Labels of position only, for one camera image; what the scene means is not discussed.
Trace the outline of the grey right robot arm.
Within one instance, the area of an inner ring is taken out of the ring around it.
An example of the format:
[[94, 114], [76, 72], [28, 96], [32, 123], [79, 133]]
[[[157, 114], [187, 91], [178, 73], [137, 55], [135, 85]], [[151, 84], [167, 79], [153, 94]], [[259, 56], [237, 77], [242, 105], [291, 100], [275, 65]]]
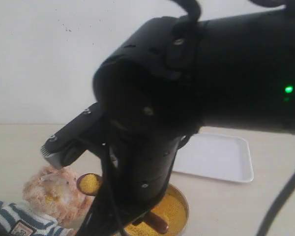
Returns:
[[295, 134], [295, 9], [148, 20], [98, 68], [103, 184], [78, 235], [110, 236], [165, 194], [201, 126]]

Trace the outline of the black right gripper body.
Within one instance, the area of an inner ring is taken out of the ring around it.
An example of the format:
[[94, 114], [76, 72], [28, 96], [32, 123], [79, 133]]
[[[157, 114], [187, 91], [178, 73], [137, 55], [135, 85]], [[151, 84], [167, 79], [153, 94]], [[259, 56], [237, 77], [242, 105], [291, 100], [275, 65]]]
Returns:
[[199, 66], [206, 22], [158, 17], [141, 25], [101, 63], [93, 90], [108, 124], [105, 186], [118, 204], [164, 195], [176, 153], [203, 123]]

